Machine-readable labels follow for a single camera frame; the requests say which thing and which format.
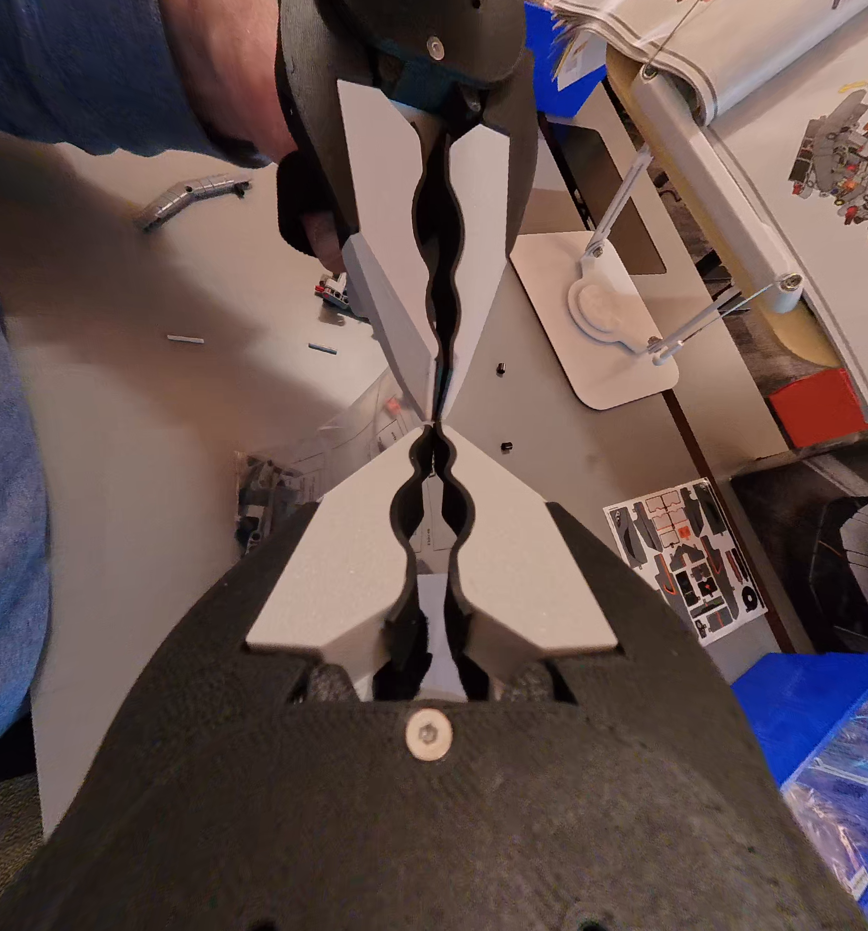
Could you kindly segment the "clear lego bags in bin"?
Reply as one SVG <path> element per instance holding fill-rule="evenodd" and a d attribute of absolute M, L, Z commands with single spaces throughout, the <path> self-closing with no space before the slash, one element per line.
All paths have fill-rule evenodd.
<path fill-rule="evenodd" d="M 868 918 L 868 697 L 783 784 L 782 796 Z"/>

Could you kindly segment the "lego sticker sheet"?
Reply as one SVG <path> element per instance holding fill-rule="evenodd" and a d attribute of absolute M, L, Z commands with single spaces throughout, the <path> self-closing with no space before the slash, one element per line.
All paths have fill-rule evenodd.
<path fill-rule="evenodd" d="M 711 483 L 699 479 L 605 506 L 616 550 L 702 645 L 766 615 Z"/>

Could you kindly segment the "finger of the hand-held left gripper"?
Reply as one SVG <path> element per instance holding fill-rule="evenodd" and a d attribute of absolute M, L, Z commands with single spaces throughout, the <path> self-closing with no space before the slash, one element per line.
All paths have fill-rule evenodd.
<path fill-rule="evenodd" d="M 431 273 L 417 241 L 416 196 L 440 118 L 339 79 L 358 214 L 343 246 L 347 290 L 420 419 L 434 417 L 439 343 L 428 319 Z"/>
<path fill-rule="evenodd" d="M 452 274 L 459 316 L 441 418 L 449 415 L 458 398 L 507 264 L 509 167 L 508 136 L 484 125 L 451 145 L 449 178 L 462 238 Z"/>

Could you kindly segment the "clear plastic lego bag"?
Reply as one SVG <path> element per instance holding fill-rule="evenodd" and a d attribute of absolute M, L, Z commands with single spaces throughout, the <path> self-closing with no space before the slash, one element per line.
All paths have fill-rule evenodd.
<path fill-rule="evenodd" d="M 287 450 L 275 450 L 270 456 L 261 453 L 248 458 L 238 493 L 238 536 L 245 556 L 252 557 L 257 567 L 276 572 L 251 626 L 306 527 L 307 509 L 423 425 L 396 387 L 394 377 L 386 373 L 312 439 Z M 428 570 L 424 557 L 431 553 L 429 476 L 424 482 L 425 517 L 412 538 L 418 558 L 418 588 L 419 577 Z M 419 603 L 425 614 L 420 594 Z M 429 633 L 428 649 L 431 656 Z"/>

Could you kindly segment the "black lego set box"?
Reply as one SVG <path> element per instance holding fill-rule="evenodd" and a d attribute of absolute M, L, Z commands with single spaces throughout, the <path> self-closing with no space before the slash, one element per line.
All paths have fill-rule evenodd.
<path fill-rule="evenodd" d="M 731 486 L 819 653 L 868 653 L 868 434 L 754 465 Z"/>

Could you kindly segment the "blue plastic bin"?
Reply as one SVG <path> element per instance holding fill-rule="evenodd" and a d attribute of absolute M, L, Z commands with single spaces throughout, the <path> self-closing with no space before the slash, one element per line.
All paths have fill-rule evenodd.
<path fill-rule="evenodd" d="M 567 38 L 544 2 L 525 2 L 526 46 L 533 52 L 537 110 L 572 118 L 605 76 L 606 44 L 593 32 Z"/>
<path fill-rule="evenodd" d="M 732 686 L 783 784 L 868 697 L 868 654 L 770 654 Z"/>

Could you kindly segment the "person's left hand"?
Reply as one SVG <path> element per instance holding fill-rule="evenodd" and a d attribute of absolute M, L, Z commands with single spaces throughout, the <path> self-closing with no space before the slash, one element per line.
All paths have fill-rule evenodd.
<path fill-rule="evenodd" d="M 323 267 L 345 264 L 330 199 L 316 164 L 299 151 L 277 92 L 279 3 L 162 1 L 166 40 L 186 98 L 220 154 L 277 166 L 282 235 Z"/>

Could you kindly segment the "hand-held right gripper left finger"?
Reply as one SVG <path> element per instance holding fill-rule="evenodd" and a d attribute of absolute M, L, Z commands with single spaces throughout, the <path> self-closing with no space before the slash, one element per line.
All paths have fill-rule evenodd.
<path fill-rule="evenodd" d="M 307 509 L 246 635 L 251 651 L 339 666 L 378 700 L 417 697 L 431 656 L 412 538 L 434 438 L 431 425 L 411 430 Z"/>

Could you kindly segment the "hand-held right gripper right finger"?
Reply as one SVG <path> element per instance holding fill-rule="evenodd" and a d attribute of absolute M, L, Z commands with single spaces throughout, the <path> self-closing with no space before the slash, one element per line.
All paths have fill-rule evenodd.
<path fill-rule="evenodd" d="M 550 503 L 449 425 L 434 427 L 434 466 L 455 534 L 444 622 L 465 699 L 489 699 L 532 662 L 614 651 Z"/>

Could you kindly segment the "white book stand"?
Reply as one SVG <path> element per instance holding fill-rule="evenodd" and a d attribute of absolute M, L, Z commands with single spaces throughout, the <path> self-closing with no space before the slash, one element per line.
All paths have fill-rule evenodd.
<path fill-rule="evenodd" d="M 614 64 L 610 75 L 627 79 L 627 104 L 644 144 L 590 232 L 524 235 L 511 253 L 572 389 L 596 411 L 673 389 L 679 379 L 675 356 L 713 323 L 752 305 L 788 317 L 809 288 L 809 273 L 794 249 L 707 139 L 666 65 L 657 59 Z M 612 242 L 615 223 L 653 160 L 673 170 L 680 196 L 728 262 L 733 284 L 743 287 L 727 310 L 715 299 L 667 333 Z"/>

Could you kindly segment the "person's left forearm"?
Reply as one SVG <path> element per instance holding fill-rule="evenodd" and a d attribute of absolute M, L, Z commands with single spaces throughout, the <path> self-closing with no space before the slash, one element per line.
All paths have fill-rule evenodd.
<path fill-rule="evenodd" d="M 98 156 L 217 154 L 158 2 L 0 1 L 0 132 Z"/>

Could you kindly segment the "red box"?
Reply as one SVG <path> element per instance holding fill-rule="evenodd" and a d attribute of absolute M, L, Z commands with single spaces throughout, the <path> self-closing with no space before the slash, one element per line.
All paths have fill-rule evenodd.
<path fill-rule="evenodd" d="M 822 369 L 792 381 L 770 393 L 766 401 L 794 449 L 868 432 L 868 421 L 843 368 Z"/>

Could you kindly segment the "lego instruction booklet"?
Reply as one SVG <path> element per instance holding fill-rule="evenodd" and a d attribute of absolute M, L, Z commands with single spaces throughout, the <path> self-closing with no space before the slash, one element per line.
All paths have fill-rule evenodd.
<path fill-rule="evenodd" d="M 868 2 L 549 2 L 585 32 L 733 275 L 804 300 L 868 421 Z"/>

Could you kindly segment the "grey curved lego piece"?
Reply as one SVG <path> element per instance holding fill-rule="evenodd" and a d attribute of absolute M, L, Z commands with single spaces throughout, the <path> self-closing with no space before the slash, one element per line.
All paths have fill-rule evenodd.
<path fill-rule="evenodd" d="M 138 212 L 134 225 L 148 234 L 196 203 L 230 194 L 242 199 L 252 180 L 249 174 L 222 173 L 176 182 Z"/>

